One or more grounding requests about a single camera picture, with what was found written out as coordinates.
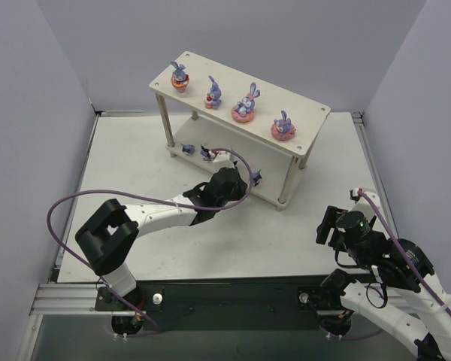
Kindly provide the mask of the purple-headed figure black bow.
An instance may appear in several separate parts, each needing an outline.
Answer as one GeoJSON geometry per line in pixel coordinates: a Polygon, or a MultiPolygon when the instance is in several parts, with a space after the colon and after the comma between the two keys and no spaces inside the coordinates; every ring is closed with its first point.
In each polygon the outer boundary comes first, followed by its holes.
{"type": "Polygon", "coordinates": [[[251,182],[254,187],[257,187],[260,184],[261,180],[262,180],[262,170],[261,169],[252,173],[251,182]]]}

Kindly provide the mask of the black imp figure front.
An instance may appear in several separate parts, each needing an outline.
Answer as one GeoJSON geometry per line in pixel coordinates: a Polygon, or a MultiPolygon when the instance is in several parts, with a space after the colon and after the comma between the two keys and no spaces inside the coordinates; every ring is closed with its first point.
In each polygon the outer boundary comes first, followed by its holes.
{"type": "Polygon", "coordinates": [[[205,162],[212,162],[215,157],[214,152],[212,150],[206,148],[204,145],[201,145],[200,154],[201,154],[202,159],[205,162]]]}

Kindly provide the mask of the purple imp figure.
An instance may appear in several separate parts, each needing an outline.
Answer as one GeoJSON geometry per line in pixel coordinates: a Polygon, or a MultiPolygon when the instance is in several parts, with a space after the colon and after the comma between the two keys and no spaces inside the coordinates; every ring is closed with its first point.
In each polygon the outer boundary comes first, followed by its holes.
{"type": "Polygon", "coordinates": [[[195,152],[195,146],[193,144],[181,144],[181,150],[186,155],[192,155],[195,152]]]}

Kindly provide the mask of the large bunny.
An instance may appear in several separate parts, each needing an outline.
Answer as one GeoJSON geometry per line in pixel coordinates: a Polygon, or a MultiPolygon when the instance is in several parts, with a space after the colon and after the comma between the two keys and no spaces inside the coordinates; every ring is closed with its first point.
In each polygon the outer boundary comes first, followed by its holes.
{"type": "Polygon", "coordinates": [[[250,84],[250,91],[232,108],[232,119],[238,123],[249,123],[254,119],[256,98],[260,97],[260,90],[255,82],[250,84]]]}

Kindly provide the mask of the purple bunny with red cake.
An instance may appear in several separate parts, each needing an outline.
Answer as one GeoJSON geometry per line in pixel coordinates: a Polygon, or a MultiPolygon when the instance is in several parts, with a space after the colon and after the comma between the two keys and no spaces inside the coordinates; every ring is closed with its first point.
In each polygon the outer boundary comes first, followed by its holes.
{"type": "Polygon", "coordinates": [[[206,109],[217,110],[222,103],[222,91],[214,78],[211,75],[209,75],[208,77],[211,81],[211,87],[206,95],[206,99],[204,100],[204,106],[206,107],[206,109]]]}

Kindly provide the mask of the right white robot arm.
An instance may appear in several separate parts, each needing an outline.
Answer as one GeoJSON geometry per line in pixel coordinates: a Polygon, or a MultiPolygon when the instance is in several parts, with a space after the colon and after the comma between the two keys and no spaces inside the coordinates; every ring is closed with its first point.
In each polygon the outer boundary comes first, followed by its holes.
{"type": "Polygon", "coordinates": [[[328,335],[344,338],[350,317],[360,315],[404,345],[418,360],[451,360],[451,295],[434,266],[413,242],[374,230],[379,211],[365,200],[350,210],[326,208],[316,229],[318,244],[345,253],[321,283],[319,307],[342,313],[321,320],[328,335]]]}

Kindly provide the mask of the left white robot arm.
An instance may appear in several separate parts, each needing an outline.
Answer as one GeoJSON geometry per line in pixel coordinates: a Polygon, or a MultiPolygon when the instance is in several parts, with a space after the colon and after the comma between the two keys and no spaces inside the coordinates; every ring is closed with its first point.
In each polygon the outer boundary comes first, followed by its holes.
{"type": "Polygon", "coordinates": [[[96,275],[124,298],[138,293],[126,257],[136,238],[175,226],[212,219],[219,208],[246,195],[236,168],[221,168],[208,182],[168,200],[166,205],[122,205],[109,199],[82,225],[75,241],[96,275]]]}

